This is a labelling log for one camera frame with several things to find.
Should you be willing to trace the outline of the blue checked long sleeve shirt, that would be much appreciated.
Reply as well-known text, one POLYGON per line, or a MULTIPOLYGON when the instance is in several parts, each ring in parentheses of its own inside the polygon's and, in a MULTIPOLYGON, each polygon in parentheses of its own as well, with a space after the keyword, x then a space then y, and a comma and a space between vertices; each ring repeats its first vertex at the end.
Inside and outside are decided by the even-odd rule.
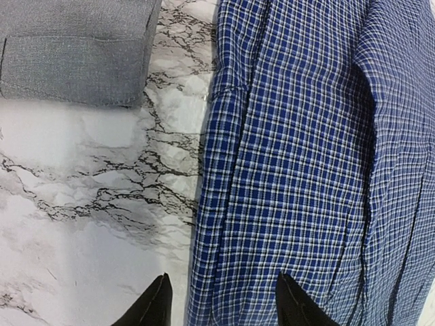
POLYGON ((221 1, 188 325, 416 325, 434 280, 429 1, 221 1))

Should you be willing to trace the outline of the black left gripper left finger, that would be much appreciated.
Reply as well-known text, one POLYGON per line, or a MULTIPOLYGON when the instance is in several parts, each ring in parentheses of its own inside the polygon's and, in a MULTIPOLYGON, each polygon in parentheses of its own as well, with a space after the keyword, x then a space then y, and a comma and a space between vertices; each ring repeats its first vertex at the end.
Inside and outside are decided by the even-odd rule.
POLYGON ((169 275, 154 279, 112 326, 170 326, 173 288, 169 275))

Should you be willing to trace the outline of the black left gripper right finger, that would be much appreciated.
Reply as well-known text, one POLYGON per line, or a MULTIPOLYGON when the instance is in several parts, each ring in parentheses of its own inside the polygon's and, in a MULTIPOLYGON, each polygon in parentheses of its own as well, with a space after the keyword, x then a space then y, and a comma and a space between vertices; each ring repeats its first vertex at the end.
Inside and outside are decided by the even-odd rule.
POLYGON ((275 298, 280 326, 338 326, 289 274, 279 273, 275 298))

